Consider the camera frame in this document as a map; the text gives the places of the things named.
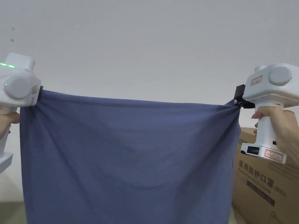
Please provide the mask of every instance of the blue fabric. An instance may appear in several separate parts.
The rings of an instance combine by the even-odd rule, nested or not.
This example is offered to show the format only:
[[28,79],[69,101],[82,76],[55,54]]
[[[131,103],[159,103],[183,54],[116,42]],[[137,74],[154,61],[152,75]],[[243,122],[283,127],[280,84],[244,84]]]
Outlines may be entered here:
[[227,224],[239,108],[44,91],[21,109],[28,224]]

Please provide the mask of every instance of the finger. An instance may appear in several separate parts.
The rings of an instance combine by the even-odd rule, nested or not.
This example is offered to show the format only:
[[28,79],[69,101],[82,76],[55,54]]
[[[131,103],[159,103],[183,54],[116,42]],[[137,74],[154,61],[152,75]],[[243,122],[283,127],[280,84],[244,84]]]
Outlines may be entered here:
[[5,115],[9,123],[18,124],[20,122],[20,114],[17,112],[8,113]]
[[263,117],[262,113],[260,111],[257,111],[252,115],[251,119],[260,119],[262,117]]

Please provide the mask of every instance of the label sticker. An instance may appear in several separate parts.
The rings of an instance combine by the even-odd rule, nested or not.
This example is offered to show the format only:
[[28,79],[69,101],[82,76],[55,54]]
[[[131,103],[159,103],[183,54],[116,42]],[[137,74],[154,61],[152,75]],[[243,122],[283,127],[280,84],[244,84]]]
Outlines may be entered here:
[[255,78],[255,79],[253,79],[253,80],[251,81],[251,85],[255,85],[255,84],[261,82],[261,81],[262,81],[262,77],[263,77],[263,76],[260,76],[260,77],[257,77],[257,78]]
[[32,98],[30,105],[33,106],[33,103],[34,103],[34,97]]
[[32,94],[37,92],[37,85],[35,85],[34,87],[32,87]]
[[270,151],[268,149],[266,149],[265,151],[265,157],[282,162],[283,159],[283,154],[274,152],[274,151]]

